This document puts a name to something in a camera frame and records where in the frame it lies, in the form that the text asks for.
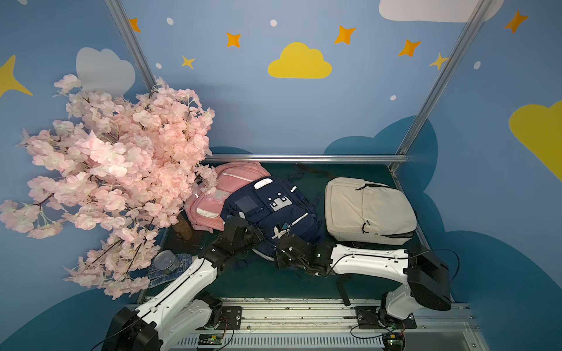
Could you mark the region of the pink backpack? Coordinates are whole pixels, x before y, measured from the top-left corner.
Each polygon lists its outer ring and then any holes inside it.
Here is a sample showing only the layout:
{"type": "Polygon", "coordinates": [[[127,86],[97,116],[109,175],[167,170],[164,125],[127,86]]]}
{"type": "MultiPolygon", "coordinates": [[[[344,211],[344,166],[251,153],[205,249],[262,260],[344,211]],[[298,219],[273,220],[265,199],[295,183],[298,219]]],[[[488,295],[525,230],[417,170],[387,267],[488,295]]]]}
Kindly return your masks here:
{"type": "Polygon", "coordinates": [[[225,221],[220,214],[226,199],[235,191],[270,173],[259,162],[229,162],[215,168],[216,191],[206,195],[203,184],[186,201],[184,210],[195,230],[223,231],[225,221]]]}

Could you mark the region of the navy blue backpack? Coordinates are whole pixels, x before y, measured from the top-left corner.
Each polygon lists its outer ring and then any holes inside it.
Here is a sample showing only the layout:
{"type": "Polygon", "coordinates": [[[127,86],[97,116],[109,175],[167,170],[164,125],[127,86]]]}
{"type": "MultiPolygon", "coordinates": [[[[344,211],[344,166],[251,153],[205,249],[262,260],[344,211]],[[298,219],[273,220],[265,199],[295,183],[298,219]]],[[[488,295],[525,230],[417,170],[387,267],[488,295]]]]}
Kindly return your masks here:
{"type": "Polygon", "coordinates": [[[212,285],[212,292],[223,298],[333,297],[331,278],[309,276],[294,267],[279,270],[275,262],[279,239],[272,239],[274,226],[284,223],[291,225],[285,235],[296,235],[312,244],[326,238],[319,203],[330,173],[304,165],[267,164],[265,168],[272,183],[251,185],[225,204],[225,212],[245,216],[262,229],[264,240],[230,266],[212,285]]]}

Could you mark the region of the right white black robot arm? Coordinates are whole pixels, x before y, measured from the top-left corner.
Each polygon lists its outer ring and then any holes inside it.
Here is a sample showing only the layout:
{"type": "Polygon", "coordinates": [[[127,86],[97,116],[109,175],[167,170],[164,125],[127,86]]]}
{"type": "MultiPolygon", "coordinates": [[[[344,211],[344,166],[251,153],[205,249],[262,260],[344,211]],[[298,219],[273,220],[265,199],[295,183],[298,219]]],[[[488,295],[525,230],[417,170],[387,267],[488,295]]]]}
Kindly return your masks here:
{"type": "Polygon", "coordinates": [[[299,267],[313,276],[358,274],[389,279],[400,286],[383,294],[377,310],[381,326],[394,326],[426,308],[449,311],[449,267],[421,244],[408,249],[367,250],[342,244],[311,244],[286,235],[275,250],[279,269],[299,267]]]}

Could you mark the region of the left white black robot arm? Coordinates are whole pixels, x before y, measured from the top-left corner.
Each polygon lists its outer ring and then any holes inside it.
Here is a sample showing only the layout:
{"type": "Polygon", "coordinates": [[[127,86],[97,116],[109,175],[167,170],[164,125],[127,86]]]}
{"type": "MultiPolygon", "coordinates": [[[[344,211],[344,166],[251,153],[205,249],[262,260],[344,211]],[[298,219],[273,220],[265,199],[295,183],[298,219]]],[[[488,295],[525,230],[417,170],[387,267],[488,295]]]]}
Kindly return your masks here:
{"type": "Polygon", "coordinates": [[[111,321],[102,350],[169,350],[187,333],[223,323],[223,302],[205,292],[229,263],[264,240],[263,231],[232,217],[185,272],[150,301],[124,307],[111,321]]]}

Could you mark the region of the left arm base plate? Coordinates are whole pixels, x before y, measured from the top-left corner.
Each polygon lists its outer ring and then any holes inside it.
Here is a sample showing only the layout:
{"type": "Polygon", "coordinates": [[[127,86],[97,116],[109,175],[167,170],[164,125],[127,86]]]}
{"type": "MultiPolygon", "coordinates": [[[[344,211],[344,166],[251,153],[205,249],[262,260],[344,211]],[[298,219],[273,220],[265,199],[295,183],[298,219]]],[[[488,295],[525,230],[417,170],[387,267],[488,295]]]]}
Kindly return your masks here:
{"type": "Polygon", "coordinates": [[[221,307],[212,310],[209,321],[198,330],[234,329],[241,328],[242,307],[221,307]]]}

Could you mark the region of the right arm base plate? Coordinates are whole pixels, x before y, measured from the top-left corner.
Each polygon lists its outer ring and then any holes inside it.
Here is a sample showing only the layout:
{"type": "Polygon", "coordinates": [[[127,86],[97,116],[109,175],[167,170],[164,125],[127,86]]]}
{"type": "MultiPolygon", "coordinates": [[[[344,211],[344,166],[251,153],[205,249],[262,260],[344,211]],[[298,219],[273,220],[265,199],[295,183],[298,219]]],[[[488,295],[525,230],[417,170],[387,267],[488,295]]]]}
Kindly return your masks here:
{"type": "Polygon", "coordinates": [[[359,329],[386,329],[389,331],[417,329],[417,323],[412,314],[405,320],[398,320],[379,312],[379,309],[380,307],[376,306],[354,307],[359,329]]]}

